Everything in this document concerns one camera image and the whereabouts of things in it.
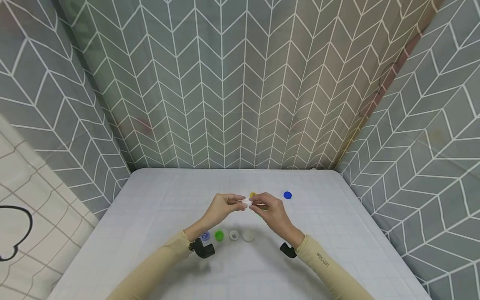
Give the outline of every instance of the blue bottle cap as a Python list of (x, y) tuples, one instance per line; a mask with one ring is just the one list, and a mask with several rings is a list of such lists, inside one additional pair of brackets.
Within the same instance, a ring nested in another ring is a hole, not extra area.
[(210, 232), (206, 232), (200, 236), (201, 240), (208, 240), (210, 238)]

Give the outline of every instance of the left hand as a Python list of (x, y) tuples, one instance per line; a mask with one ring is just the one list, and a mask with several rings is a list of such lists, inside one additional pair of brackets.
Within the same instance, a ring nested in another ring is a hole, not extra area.
[(216, 194), (207, 211), (197, 222), (184, 230), (190, 241), (194, 241), (206, 231), (220, 224), (230, 213), (244, 211), (248, 206), (242, 203), (244, 196)]

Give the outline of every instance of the green bottle cap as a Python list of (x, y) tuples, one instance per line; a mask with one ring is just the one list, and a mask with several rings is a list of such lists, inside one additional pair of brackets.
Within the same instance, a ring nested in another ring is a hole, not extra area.
[(215, 239), (216, 239), (217, 241), (223, 241), (223, 231), (217, 230), (217, 231), (215, 232)]

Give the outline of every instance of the black curved drawing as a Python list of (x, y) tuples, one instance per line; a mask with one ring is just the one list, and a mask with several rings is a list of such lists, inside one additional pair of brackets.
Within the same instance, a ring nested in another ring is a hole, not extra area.
[(25, 234), (25, 236), (18, 242), (16, 243), (14, 246), (13, 246), (13, 254), (8, 257), (8, 258), (3, 258), (1, 255), (0, 255), (0, 262), (6, 262), (6, 261), (9, 261), (10, 259), (12, 259), (13, 257), (15, 257), (15, 255), (17, 254), (18, 252), (18, 245), (20, 245), (27, 237), (28, 235), (30, 234), (30, 232), (32, 231), (32, 227), (33, 227), (33, 218), (32, 218), (32, 214), (24, 209), (23, 207), (19, 207), (19, 206), (13, 206), (13, 205), (0, 205), (0, 209), (2, 208), (9, 208), (9, 209), (17, 209), (17, 210), (20, 210), (24, 213), (27, 214), (28, 216), (28, 219), (30, 220), (30, 224), (28, 226), (28, 231), (27, 233)]

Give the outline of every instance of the hand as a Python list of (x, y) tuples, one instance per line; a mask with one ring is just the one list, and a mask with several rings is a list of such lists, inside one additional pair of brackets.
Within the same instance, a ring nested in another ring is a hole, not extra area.
[(188, 239), (196, 240), (203, 233), (220, 224), (230, 213), (245, 210), (247, 204), (241, 202), (243, 199), (245, 199), (244, 196), (235, 194), (216, 194), (203, 217), (184, 230)]
[(271, 230), (297, 249), (303, 242), (305, 235), (295, 226), (287, 216), (283, 202), (267, 192), (250, 198), (250, 209), (256, 212), (267, 223)]

